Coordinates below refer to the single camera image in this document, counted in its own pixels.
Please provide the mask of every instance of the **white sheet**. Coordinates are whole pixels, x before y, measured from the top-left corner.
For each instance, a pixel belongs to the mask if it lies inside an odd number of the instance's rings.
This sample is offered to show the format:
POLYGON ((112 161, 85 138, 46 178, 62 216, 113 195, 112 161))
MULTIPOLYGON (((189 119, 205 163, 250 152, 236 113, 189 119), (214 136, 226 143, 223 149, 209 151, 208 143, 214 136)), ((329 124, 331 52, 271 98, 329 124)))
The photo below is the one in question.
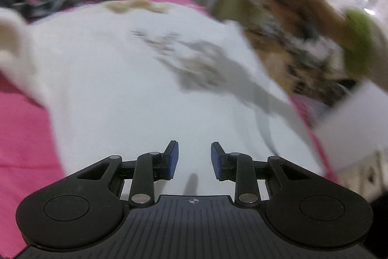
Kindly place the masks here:
POLYGON ((270 134, 277 152, 322 173, 305 128, 286 95, 269 80, 239 27, 221 24, 194 9, 170 5, 167 14, 136 9, 115 14, 102 5, 64 13, 28 27, 38 70, 36 81, 52 120, 58 153, 67 174, 113 154, 134 160, 179 142, 174 179, 157 193, 230 194, 234 184, 219 183, 210 145, 243 152, 256 160, 272 156, 257 121, 267 118, 255 94, 270 90, 270 134), (225 85, 182 90, 177 74, 158 53, 133 35, 176 32, 184 41, 220 46, 217 67, 225 85))

